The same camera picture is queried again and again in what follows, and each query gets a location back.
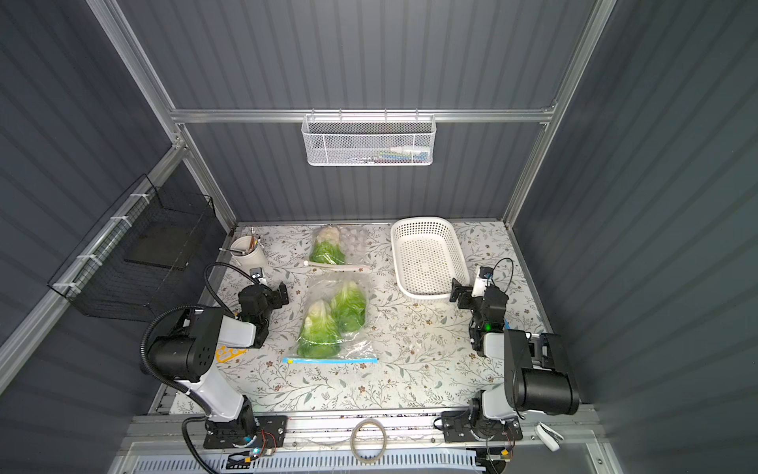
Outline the clear zip-top bag blue seal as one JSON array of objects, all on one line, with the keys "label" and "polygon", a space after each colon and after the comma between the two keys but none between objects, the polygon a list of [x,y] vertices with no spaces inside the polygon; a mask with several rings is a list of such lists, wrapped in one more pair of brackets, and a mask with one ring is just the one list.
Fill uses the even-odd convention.
[{"label": "clear zip-top bag blue seal", "polygon": [[287,365],[359,365],[377,363],[370,329],[371,278],[331,273],[308,280],[301,325]]}]

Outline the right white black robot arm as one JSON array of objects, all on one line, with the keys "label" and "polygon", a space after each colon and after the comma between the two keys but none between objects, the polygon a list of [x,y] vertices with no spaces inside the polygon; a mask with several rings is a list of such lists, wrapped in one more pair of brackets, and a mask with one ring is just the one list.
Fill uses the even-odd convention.
[{"label": "right white black robot arm", "polygon": [[452,280],[449,300],[471,312],[469,339],[476,354],[503,362],[501,384],[480,391],[466,411],[442,417],[444,428],[456,432],[454,442],[466,436],[517,440],[516,420],[528,411],[576,414],[580,393],[559,335],[509,328],[508,296],[491,282],[463,286]]}]

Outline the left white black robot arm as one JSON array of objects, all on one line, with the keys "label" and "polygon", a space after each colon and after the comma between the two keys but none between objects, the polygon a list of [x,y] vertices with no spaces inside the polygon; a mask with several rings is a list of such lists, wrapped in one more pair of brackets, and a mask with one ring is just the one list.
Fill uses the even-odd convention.
[{"label": "left white black robot arm", "polygon": [[249,397],[216,366],[218,346],[260,349],[270,333],[270,316],[289,303],[284,284],[273,290],[256,282],[238,295],[241,313],[219,306],[186,305],[153,320],[140,342],[143,370],[201,406],[203,447],[277,448],[283,443],[286,418],[254,413]]}]

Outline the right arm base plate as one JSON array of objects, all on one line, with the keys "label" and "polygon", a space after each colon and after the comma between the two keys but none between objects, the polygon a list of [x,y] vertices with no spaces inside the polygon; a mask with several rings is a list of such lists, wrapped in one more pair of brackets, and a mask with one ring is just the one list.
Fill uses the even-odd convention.
[{"label": "right arm base plate", "polygon": [[471,421],[468,410],[444,411],[441,414],[439,427],[448,444],[464,444],[464,442],[514,444],[523,440],[523,433],[516,419],[498,421],[479,418],[477,421]]}]

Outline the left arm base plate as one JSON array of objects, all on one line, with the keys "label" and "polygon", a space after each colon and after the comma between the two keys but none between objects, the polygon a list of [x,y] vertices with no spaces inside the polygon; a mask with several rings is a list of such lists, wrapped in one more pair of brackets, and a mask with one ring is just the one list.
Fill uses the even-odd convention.
[{"label": "left arm base plate", "polygon": [[203,447],[206,450],[274,450],[282,448],[286,434],[286,416],[256,416],[228,423],[207,421]]}]

